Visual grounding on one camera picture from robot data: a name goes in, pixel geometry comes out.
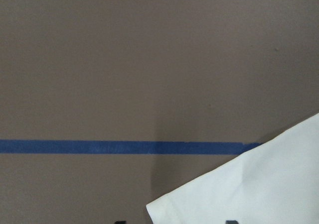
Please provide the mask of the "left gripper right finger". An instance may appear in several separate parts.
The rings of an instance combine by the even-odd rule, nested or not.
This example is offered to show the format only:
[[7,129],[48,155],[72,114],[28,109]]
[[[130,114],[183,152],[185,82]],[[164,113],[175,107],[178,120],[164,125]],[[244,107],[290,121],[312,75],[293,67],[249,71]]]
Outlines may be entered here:
[[236,220],[226,220],[225,224],[238,224]]

